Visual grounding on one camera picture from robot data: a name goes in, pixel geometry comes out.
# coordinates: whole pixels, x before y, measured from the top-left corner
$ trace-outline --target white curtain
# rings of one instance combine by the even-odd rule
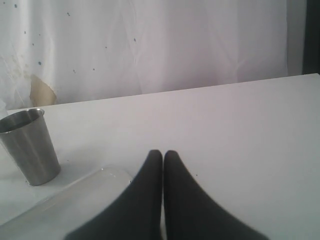
[[[7,109],[287,75],[286,0],[3,0],[0,36]]]

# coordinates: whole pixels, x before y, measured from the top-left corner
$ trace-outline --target stainless steel cup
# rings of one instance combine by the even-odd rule
[[[0,141],[32,186],[49,182],[61,170],[44,114],[32,108],[0,120]]]

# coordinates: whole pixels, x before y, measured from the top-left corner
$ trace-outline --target clear plastic tray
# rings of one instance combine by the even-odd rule
[[[102,168],[0,226],[0,239],[62,240],[109,206],[131,180],[124,170]]]

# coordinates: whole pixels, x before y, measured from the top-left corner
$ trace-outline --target table surface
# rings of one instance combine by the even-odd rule
[[[179,152],[207,193],[271,239],[320,236],[320,76],[43,107],[62,171],[32,187],[1,149],[0,224],[106,165]]]

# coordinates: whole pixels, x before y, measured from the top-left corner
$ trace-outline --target cup rim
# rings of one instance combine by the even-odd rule
[[[29,108],[29,109],[25,109],[25,110],[22,110],[22,111],[18,111],[18,112],[12,113],[12,114],[10,114],[10,115],[8,115],[8,116],[0,119],[0,125],[1,125],[2,122],[4,122],[5,120],[7,120],[7,119],[9,119],[9,118],[12,118],[13,116],[19,115],[19,114],[21,114],[21,113],[23,113],[23,112],[31,112],[31,111],[32,111],[32,112],[33,112],[33,111],[40,112],[40,115],[39,115],[35,120],[33,120],[33,121],[31,121],[31,122],[29,122],[29,123],[27,123],[27,124],[25,124],[25,125],[22,125],[22,126],[20,126],[20,127],[17,127],[17,128],[15,128],[15,129],[13,129],[13,130],[10,130],[10,131],[0,131],[0,135],[8,134],[8,133],[17,131],[17,130],[25,127],[25,126],[28,126],[28,125],[30,125],[30,124],[38,121],[38,119],[45,114],[45,110],[43,110],[42,108],[39,108],[39,107],[37,107],[37,108]]]

